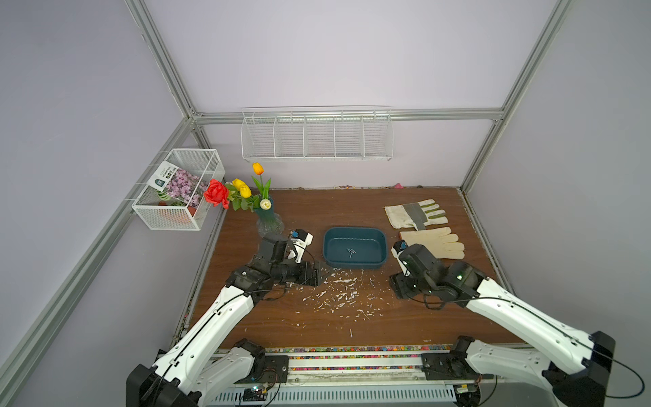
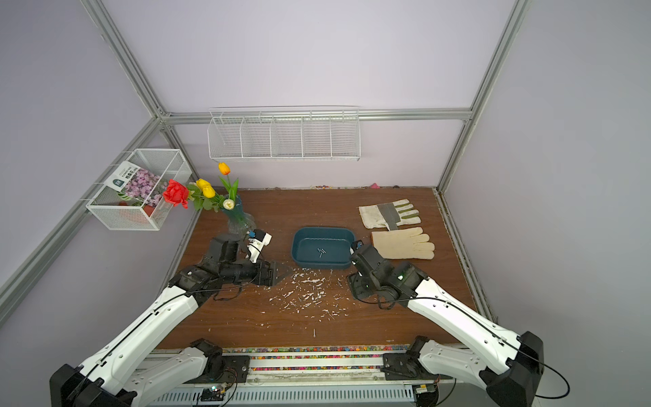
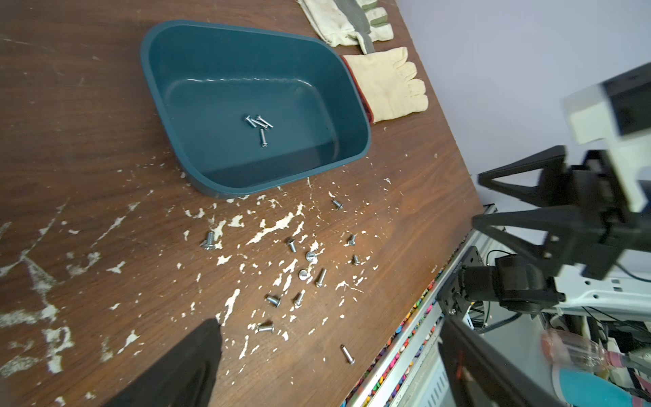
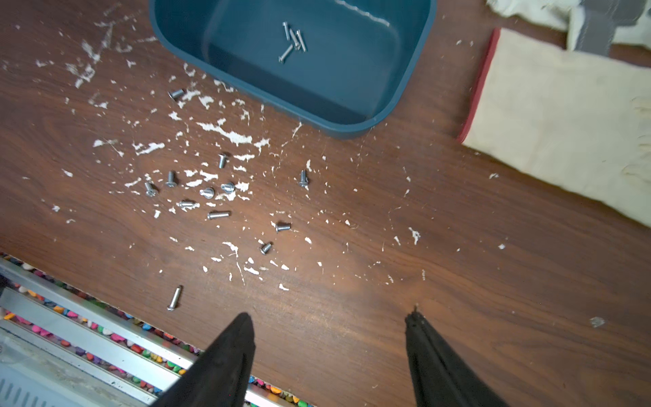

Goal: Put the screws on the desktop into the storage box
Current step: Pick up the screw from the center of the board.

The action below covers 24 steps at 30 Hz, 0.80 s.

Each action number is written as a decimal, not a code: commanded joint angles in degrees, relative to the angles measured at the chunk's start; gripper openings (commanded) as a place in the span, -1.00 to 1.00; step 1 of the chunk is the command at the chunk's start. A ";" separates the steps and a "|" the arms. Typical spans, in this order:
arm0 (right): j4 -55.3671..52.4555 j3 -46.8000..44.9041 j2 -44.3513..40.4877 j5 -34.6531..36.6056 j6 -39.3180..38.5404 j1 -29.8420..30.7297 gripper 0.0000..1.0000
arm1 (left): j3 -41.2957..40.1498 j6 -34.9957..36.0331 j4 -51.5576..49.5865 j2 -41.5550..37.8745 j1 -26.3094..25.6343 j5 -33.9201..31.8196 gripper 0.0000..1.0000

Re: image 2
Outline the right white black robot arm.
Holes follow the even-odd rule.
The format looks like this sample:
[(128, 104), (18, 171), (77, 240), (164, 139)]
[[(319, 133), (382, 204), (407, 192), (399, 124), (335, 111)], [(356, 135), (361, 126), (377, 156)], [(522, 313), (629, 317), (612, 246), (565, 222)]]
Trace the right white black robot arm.
[(395, 266), (370, 244), (354, 243), (350, 261), (356, 269), (348, 277), (355, 299), (382, 310), (401, 305), (464, 344), (464, 349), (456, 349), (423, 339), (413, 352), (417, 366), (481, 388), (499, 406), (533, 404), (544, 374), (539, 336), (488, 320), (421, 269), (407, 261)]

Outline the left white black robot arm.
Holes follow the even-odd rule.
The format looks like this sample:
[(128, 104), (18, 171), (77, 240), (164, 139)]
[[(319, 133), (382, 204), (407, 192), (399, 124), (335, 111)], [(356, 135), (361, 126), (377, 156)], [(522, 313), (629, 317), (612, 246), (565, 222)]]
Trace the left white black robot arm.
[(168, 334), (225, 285), (275, 286), (276, 264), (261, 252), (271, 234), (256, 229), (243, 237), (223, 234), (196, 266), (176, 274), (154, 303), (129, 327), (79, 366), (64, 365), (50, 378), (53, 406), (146, 406), (177, 386), (204, 379), (239, 383), (245, 374), (228, 366), (221, 347), (206, 339), (192, 342), (180, 353), (149, 369), (140, 364)]

